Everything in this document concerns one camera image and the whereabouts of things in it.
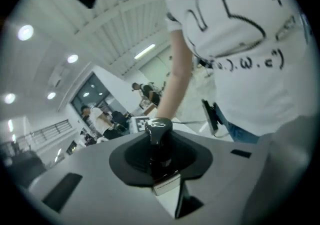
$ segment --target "round ceiling light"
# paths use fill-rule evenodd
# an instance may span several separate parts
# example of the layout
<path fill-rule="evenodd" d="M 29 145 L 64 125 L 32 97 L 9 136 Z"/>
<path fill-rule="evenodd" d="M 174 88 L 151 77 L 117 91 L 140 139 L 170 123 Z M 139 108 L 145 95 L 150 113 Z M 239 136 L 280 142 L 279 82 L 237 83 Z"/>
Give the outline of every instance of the round ceiling light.
<path fill-rule="evenodd" d="M 30 39 L 34 34 L 34 28 L 31 25 L 24 25 L 18 31 L 18 39 L 26 41 Z"/>
<path fill-rule="evenodd" d="M 55 92 L 51 92 L 48 94 L 48 100 L 52 100 L 54 97 L 56 96 L 56 93 Z"/>
<path fill-rule="evenodd" d="M 75 63 L 77 60 L 78 60 L 78 55 L 76 54 L 73 54 L 73 55 L 70 55 L 67 59 L 68 63 Z"/>
<path fill-rule="evenodd" d="M 16 96 L 13 93 L 9 93 L 5 98 L 4 98 L 4 102 L 6 104 L 11 104 L 15 101 Z"/>

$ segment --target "ceiling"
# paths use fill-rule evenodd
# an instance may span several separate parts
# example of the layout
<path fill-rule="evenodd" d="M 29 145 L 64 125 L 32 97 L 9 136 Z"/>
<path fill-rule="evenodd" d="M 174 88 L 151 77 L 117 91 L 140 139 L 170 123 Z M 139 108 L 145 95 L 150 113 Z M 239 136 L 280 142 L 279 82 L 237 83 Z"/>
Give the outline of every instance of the ceiling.
<path fill-rule="evenodd" d="M 20 0 L 1 37 L 0 95 L 14 93 L 16 100 L 0 101 L 0 120 L 65 105 L 93 65 L 124 79 L 170 45 L 165 14 L 164 0 L 97 0 L 93 9 L 77 0 Z M 34 34 L 20 41 L 24 25 Z M 151 44 L 152 51 L 134 59 Z M 69 64 L 71 54 L 79 59 Z M 63 77 L 54 87 L 57 73 Z M 56 97 L 48 100 L 52 91 Z"/>

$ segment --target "man sitting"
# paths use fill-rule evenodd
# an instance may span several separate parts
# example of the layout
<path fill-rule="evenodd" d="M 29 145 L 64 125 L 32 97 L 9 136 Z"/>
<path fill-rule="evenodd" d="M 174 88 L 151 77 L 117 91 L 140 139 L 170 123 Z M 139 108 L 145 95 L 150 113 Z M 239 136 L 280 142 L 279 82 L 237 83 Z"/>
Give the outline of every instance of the man sitting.
<path fill-rule="evenodd" d="M 160 96 L 158 93 L 156 93 L 151 86 L 147 84 L 138 84 L 133 83 L 132 84 L 133 91 L 141 90 L 143 96 L 149 99 L 150 102 L 152 102 L 154 105 L 158 106 L 160 102 Z"/>
<path fill-rule="evenodd" d="M 112 140 L 122 135 L 115 129 L 116 125 L 112 124 L 100 108 L 90 109 L 88 106 L 81 107 L 83 116 L 89 116 L 95 129 L 108 140 Z"/>

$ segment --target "white strip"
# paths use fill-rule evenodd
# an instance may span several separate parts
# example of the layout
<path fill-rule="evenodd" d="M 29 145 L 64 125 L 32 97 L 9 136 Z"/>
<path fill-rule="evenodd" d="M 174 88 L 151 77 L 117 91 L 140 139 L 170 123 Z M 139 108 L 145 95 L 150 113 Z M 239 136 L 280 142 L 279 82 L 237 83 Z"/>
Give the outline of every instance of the white strip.
<path fill-rule="evenodd" d="M 199 133 L 202 133 L 204 129 L 208 126 L 208 122 L 205 122 L 204 125 L 200 128 Z"/>

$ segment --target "white t-shirt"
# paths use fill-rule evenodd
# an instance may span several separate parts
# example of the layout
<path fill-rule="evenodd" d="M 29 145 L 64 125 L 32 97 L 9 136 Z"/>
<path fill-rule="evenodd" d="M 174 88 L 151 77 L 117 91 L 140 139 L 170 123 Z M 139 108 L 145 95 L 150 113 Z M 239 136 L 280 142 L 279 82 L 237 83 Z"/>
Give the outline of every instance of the white t-shirt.
<path fill-rule="evenodd" d="M 91 122 L 93 123 L 95 129 L 100 133 L 100 134 L 104 134 L 104 132 L 108 129 L 110 129 L 111 127 L 105 122 L 103 121 L 101 118 L 99 118 L 99 116 L 101 116 L 103 114 L 102 110 L 100 108 L 94 107 L 91 109 L 91 113 L 89 115 L 89 118 L 91 120 Z"/>
<path fill-rule="evenodd" d="M 261 136 L 319 110 L 317 47 L 296 0 L 166 2 L 168 30 L 182 30 L 190 50 L 212 62 L 230 123 Z"/>

